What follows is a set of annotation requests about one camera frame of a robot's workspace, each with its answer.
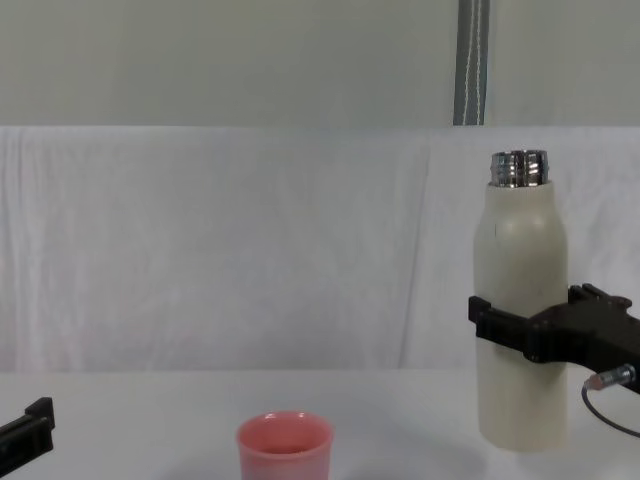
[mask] water bottle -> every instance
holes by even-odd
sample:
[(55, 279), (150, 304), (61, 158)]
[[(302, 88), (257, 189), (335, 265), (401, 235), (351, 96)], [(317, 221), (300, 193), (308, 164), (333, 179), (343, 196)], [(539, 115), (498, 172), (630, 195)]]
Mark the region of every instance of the water bottle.
[[(548, 171), (542, 150), (494, 154), (474, 237), (475, 295), (525, 317), (567, 301), (566, 233)], [(476, 359), (479, 429), (489, 442), (517, 452), (565, 442), (565, 364), (534, 364), (479, 338)]]

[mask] pink cup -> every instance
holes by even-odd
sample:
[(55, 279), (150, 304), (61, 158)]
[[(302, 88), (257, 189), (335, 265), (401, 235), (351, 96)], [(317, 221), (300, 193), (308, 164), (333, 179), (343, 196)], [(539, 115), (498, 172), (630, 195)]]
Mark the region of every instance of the pink cup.
[(242, 480), (328, 480), (333, 427), (307, 412), (272, 412), (238, 429)]

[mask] cup rim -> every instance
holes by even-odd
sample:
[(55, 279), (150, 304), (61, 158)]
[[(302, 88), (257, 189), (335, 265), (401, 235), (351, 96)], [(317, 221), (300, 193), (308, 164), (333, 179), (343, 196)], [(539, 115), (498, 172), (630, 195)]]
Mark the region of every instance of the cup rim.
[[(250, 424), (254, 422), (258, 422), (262, 420), (267, 415), (299, 415), (301, 413), (304, 414), (305, 416), (318, 420), (327, 429), (328, 436), (326, 440), (322, 442), (320, 445), (318, 445), (317, 447), (313, 447), (309, 450), (305, 450), (303, 452), (297, 452), (297, 453), (267, 453), (267, 452), (261, 452), (260, 450), (256, 450), (254, 448), (248, 447), (242, 441), (240, 441), (240, 435), (242, 434), (243, 430), (246, 427), (248, 427)], [(248, 420), (245, 420), (236, 430), (236, 443), (238, 444), (238, 447), (242, 451), (248, 452), (255, 457), (260, 457), (260, 458), (269, 459), (269, 460), (291, 460), (291, 459), (299, 459), (299, 458), (313, 456), (320, 450), (323, 450), (327, 448), (329, 445), (331, 445), (331, 443), (333, 442), (333, 437), (334, 437), (333, 425), (331, 425), (331, 423), (329, 423), (329, 421), (326, 418), (321, 417), (320, 415), (316, 415), (315, 413), (308, 412), (306, 410), (275, 410), (271, 412), (265, 412), (260, 415), (256, 415), (255, 417), (251, 417)]]

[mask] tabletop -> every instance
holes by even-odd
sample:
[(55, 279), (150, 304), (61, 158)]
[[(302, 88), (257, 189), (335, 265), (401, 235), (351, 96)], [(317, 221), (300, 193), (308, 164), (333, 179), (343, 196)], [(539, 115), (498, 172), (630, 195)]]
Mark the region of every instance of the tabletop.
[[(472, 370), (1, 374), (2, 424), (41, 396), (56, 414), (54, 451), (7, 479), (238, 480), (235, 429), (282, 409), (334, 424), (333, 480), (636, 478), (640, 440), (587, 412), (587, 374), (570, 369), (568, 445), (529, 455), (482, 439)], [(593, 400), (640, 428), (635, 394), (613, 388)]]

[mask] metal bottle neck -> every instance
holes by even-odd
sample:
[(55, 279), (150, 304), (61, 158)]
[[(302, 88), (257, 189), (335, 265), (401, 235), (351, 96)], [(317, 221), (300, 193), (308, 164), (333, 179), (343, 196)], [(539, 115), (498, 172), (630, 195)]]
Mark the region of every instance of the metal bottle neck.
[(544, 150), (511, 150), (491, 156), (491, 186), (537, 187), (549, 182), (549, 162)]

